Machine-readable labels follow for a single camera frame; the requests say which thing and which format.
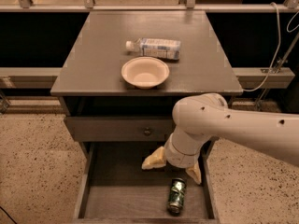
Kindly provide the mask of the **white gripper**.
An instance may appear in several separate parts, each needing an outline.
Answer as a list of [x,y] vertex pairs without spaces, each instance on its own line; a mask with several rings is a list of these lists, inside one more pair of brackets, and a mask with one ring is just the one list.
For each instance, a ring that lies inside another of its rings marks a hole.
[[178,168],[186,168],[185,172],[193,181],[202,183],[201,171],[197,162],[200,152],[200,141],[188,134],[172,133],[164,147],[158,147],[144,159],[141,168],[150,170],[166,166],[166,161]]

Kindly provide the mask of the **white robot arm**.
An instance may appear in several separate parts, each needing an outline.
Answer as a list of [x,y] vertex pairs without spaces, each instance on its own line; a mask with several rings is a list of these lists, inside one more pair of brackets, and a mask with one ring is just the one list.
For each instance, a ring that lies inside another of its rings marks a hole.
[[175,130],[164,146],[143,161],[144,170],[171,164],[184,169],[199,184],[202,182],[198,164],[200,151],[213,137],[230,140],[293,165],[298,163],[298,115],[230,109],[221,95],[206,93],[177,101],[172,118]]

